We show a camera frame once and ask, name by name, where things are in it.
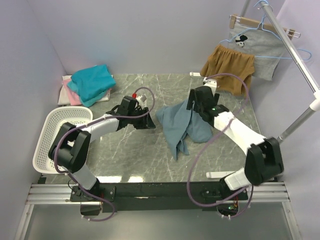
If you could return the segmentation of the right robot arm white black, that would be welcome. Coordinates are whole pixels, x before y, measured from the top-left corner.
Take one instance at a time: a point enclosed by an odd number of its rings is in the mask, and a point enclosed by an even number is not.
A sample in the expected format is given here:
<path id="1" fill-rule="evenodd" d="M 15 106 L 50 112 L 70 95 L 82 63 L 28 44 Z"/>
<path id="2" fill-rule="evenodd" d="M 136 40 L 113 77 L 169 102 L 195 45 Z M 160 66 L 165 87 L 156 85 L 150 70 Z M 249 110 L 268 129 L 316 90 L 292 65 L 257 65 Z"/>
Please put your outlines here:
<path id="1" fill-rule="evenodd" d="M 227 107 L 218 104 L 219 97 L 207 85 L 191 89 L 186 109 L 198 113 L 211 127 L 224 133 L 246 156 L 244 167 L 219 180 L 221 197 L 230 200 L 237 190 L 259 186 L 283 173 L 284 164 L 277 139 L 266 138 L 246 126 Z"/>

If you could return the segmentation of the grey-blue t shirt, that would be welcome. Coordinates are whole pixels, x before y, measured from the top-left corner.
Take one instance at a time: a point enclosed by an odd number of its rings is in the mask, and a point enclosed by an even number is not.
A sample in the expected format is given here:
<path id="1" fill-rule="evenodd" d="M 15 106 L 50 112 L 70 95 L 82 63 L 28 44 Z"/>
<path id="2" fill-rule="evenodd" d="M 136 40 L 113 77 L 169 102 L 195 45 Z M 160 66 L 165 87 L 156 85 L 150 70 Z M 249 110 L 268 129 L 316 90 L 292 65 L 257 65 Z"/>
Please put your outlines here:
<path id="1" fill-rule="evenodd" d="M 164 106 L 155 116 L 162 125 L 163 134 L 174 160 L 178 154 L 189 155 L 185 137 L 189 136 L 195 143 L 206 143 L 212 137 L 211 126 L 201 116 L 187 109 L 188 100 L 172 106 Z"/>

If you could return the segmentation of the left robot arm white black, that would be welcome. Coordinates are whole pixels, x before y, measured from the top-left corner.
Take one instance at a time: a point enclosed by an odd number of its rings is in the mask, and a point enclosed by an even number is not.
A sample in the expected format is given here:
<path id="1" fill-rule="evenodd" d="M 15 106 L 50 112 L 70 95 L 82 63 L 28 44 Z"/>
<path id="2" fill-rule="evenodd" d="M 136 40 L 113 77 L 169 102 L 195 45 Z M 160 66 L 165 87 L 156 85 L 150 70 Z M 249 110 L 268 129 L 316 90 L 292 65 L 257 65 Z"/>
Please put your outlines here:
<path id="1" fill-rule="evenodd" d="M 82 186 L 82 195 L 88 201 L 102 195 L 100 181 L 86 164 L 90 143 L 128 125 L 137 130 L 155 129 L 149 108 L 145 106 L 146 100 L 145 95 L 134 93 L 123 97 L 119 105 L 87 124 L 76 126 L 66 122 L 60 127 L 48 157 Z"/>

